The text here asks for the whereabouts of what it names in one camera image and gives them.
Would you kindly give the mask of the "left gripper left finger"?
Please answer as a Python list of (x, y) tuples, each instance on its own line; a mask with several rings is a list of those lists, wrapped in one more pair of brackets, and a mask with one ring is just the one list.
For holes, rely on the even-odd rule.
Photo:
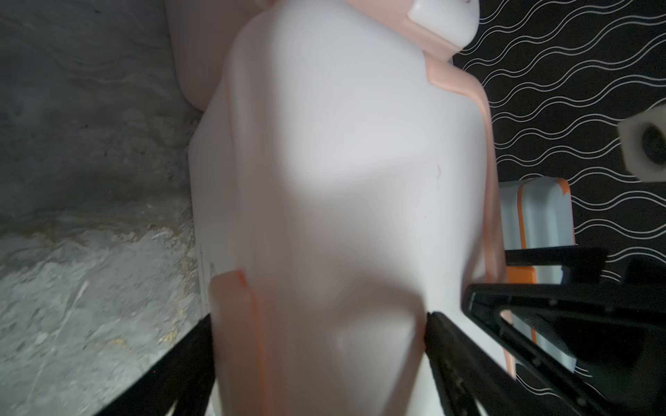
[(204, 415), (215, 370), (211, 317), (206, 315), (161, 360), (100, 415)]

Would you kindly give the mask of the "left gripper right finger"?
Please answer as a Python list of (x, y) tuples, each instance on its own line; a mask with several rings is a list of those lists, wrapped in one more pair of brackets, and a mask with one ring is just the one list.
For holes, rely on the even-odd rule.
[(565, 415), (528, 392), (442, 312), (429, 312), (425, 353), (446, 415)]

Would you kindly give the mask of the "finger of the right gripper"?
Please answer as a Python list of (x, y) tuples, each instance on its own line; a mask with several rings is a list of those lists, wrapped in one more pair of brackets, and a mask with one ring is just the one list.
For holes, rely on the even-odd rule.
[(471, 284), (462, 311), (578, 415), (665, 413), (665, 267), (630, 261), (605, 283), (603, 248), (507, 251), (560, 265), (561, 284)]

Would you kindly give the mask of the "light blue first aid box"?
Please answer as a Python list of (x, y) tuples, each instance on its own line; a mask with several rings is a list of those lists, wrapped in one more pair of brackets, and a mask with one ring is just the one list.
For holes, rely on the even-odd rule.
[[(564, 179), (541, 177), (499, 184), (501, 221), (507, 251), (575, 244), (572, 199)], [(511, 284), (561, 284), (565, 274), (560, 265), (507, 268)], [(574, 371), (576, 359), (543, 336), (545, 330), (506, 313), (515, 329), (544, 349), (566, 369)]]

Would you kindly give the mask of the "white first aid box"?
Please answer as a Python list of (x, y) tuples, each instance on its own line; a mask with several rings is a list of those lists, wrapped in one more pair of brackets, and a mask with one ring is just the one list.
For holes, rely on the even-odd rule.
[(189, 146), (225, 415), (439, 415), (425, 355), (506, 278), (475, 1), (244, 2)]

